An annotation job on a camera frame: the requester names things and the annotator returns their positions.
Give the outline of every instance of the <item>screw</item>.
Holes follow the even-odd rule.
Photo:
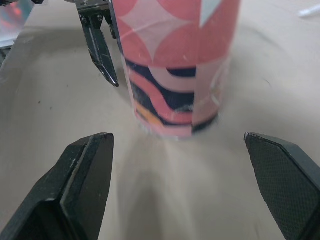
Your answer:
[[[101,16],[101,15],[98,15],[98,17],[97,17],[97,18],[98,18],[98,21],[99,21],[99,22],[102,22],[102,20],[104,19],[104,17],[103,17],[103,16]]]
[[[87,19],[84,16],[81,18],[81,22],[83,24],[87,24],[88,23]]]

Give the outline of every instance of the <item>textured gripper pad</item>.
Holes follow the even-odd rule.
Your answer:
[[[286,240],[318,240],[320,168],[297,145],[247,133],[255,177]]]

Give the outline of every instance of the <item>beige table surface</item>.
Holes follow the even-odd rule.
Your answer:
[[[243,0],[219,120],[182,141],[135,122],[110,36],[119,88],[93,65],[76,7],[37,6],[0,72],[0,230],[68,144],[110,132],[100,240],[283,240],[243,135],[294,142],[320,164],[320,17],[297,17],[317,3]]]

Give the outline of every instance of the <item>cylindrical can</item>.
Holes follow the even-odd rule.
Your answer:
[[[136,117],[161,136],[209,126],[222,100],[240,0],[113,0]]]

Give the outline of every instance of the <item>metal gripper bracket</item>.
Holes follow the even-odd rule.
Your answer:
[[[86,0],[76,2],[83,32],[93,63],[105,79],[114,87],[118,87],[118,78],[112,62],[108,45],[101,31],[103,20],[109,24],[113,39],[116,39],[111,18],[110,5],[105,0]]]

